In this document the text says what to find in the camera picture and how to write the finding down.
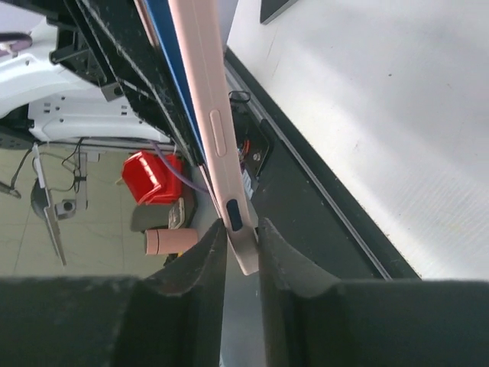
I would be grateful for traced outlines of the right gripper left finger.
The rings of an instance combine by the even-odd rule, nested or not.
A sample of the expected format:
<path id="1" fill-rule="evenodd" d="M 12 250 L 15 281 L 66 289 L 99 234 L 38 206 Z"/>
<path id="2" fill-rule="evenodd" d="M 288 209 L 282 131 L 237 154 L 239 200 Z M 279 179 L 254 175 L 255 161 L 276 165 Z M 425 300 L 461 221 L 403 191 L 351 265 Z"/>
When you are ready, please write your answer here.
<path id="1" fill-rule="evenodd" d="M 227 232 L 148 278 L 1 280 L 3 366 L 217 366 Z"/>

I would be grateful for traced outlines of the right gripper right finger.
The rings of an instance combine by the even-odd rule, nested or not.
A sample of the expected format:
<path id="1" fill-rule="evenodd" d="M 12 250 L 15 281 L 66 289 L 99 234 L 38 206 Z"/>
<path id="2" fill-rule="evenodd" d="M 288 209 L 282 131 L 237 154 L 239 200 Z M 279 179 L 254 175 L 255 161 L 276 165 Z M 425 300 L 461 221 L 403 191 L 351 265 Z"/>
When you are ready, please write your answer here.
<path id="1" fill-rule="evenodd" d="M 269 366 L 486 366 L 485 281 L 342 280 L 258 225 Z"/>

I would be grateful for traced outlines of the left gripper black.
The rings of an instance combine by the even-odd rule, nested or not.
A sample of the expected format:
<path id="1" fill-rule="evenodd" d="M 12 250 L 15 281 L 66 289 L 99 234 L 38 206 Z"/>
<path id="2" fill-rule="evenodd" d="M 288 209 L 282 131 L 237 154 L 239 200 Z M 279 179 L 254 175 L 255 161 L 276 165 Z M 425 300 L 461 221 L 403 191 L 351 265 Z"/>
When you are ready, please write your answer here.
<path id="1" fill-rule="evenodd" d="M 193 165 L 202 153 L 164 57 L 147 37 L 133 1 L 57 1 L 50 62 L 101 89 L 109 102 L 129 94 L 136 115 L 169 135 Z"/>

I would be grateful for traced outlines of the blue phone black screen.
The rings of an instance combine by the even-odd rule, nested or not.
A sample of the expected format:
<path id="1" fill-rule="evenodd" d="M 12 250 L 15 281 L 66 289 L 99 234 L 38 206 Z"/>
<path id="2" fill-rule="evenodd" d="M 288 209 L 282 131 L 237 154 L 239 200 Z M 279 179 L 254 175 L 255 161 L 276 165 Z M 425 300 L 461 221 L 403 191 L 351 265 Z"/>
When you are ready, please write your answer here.
<path id="1" fill-rule="evenodd" d="M 197 165 L 206 162 L 202 146 L 202 139 L 196 121 L 193 102 L 189 91 L 183 59 L 180 52 L 179 42 L 176 36 L 176 29 L 170 12 L 168 1 L 149 0 L 145 1 L 147 12 L 149 13 L 151 24 L 156 31 L 156 37 L 162 50 L 170 73 L 173 77 L 177 93 L 183 104 L 183 110 L 189 119 L 191 136 L 195 143 L 192 147 L 196 148 Z"/>

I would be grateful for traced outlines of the pink phone case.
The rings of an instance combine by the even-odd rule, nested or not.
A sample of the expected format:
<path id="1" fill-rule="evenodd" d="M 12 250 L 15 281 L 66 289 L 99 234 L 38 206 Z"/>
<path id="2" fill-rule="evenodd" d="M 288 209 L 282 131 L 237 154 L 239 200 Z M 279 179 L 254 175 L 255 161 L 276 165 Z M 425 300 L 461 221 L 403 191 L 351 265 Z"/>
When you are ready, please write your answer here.
<path id="1" fill-rule="evenodd" d="M 235 257 L 245 275 L 258 270 L 257 237 L 248 210 L 215 1 L 171 1 L 189 91 L 212 192 Z"/>

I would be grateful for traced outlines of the dark phone grey frame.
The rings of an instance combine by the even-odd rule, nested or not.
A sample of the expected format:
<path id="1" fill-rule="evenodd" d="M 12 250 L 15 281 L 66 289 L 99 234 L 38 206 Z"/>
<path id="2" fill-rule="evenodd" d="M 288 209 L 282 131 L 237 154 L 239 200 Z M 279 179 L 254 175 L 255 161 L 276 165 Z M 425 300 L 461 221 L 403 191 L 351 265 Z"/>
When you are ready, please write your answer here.
<path id="1" fill-rule="evenodd" d="M 298 0 L 261 0 L 260 23 L 269 24 Z"/>

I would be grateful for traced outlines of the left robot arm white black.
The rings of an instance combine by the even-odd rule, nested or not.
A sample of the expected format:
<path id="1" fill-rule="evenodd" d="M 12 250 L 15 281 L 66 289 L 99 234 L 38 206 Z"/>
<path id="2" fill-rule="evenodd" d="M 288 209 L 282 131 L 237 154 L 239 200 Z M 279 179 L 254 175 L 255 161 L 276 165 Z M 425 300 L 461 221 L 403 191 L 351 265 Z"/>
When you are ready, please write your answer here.
<path id="1" fill-rule="evenodd" d="M 1 3 L 1 145 L 134 151 L 203 162 L 196 131 L 135 1 Z"/>

